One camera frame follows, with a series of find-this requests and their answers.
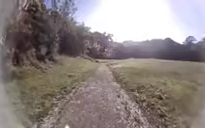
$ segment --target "gravel path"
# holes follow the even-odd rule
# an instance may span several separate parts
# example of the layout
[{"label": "gravel path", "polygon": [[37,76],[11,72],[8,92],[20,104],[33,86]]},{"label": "gravel path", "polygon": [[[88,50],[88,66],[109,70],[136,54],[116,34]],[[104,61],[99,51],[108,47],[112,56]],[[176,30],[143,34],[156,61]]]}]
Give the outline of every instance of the gravel path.
[{"label": "gravel path", "polygon": [[95,75],[46,119],[42,128],[152,128],[137,104],[101,65]]}]

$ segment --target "treeline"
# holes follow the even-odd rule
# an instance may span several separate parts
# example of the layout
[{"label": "treeline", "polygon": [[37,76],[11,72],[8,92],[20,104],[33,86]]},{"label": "treeline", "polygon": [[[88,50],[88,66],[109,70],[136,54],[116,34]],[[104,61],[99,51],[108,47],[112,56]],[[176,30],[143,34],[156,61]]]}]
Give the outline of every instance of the treeline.
[{"label": "treeline", "polygon": [[170,38],[117,43],[112,34],[91,32],[73,15],[75,0],[16,0],[0,42],[8,62],[15,66],[56,62],[57,55],[97,59],[158,58],[205,62],[205,38],[189,36],[178,43]]},{"label": "treeline", "polygon": [[205,38],[196,41],[189,36],[178,43],[170,38],[153,39],[142,42],[126,41],[116,44],[113,59],[157,58],[182,61],[205,62]]}]

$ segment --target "grassy field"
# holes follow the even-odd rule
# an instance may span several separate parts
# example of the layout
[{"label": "grassy field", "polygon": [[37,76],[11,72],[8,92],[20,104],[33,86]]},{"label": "grassy field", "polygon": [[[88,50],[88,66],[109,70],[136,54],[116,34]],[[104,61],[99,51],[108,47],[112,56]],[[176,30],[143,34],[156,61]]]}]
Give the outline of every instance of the grassy field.
[{"label": "grassy field", "polygon": [[47,116],[58,94],[69,94],[93,75],[97,68],[96,63],[82,58],[66,57],[60,60],[60,65],[51,65],[43,71],[22,67],[13,72],[14,80],[8,84],[7,92],[25,125]]},{"label": "grassy field", "polygon": [[151,123],[171,128],[190,125],[205,90],[205,63],[128,59],[108,65]]}]

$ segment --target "dry grass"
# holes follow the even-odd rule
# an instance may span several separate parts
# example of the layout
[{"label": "dry grass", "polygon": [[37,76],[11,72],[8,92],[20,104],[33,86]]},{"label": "dry grass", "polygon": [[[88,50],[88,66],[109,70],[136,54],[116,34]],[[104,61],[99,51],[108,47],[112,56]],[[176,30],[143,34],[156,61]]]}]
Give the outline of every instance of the dry grass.
[{"label": "dry grass", "polygon": [[150,122],[186,127],[188,118],[196,115],[198,94],[205,88],[205,63],[130,59],[109,66]]},{"label": "dry grass", "polygon": [[[12,83],[16,84],[9,84],[7,90],[16,110],[27,115],[31,122],[47,116],[58,94],[69,94],[93,75],[97,67],[96,63],[81,58],[61,59],[61,65],[51,65],[44,71],[33,67],[15,69]],[[24,115],[19,116],[28,125],[30,122]]]}]

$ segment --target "sky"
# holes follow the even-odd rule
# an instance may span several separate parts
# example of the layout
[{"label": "sky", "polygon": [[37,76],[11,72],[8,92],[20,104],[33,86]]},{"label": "sky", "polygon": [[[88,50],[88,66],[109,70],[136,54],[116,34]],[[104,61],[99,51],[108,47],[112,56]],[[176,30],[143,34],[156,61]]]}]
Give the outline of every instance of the sky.
[{"label": "sky", "polygon": [[118,42],[205,37],[205,0],[77,0],[77,7],[79,22]]}]

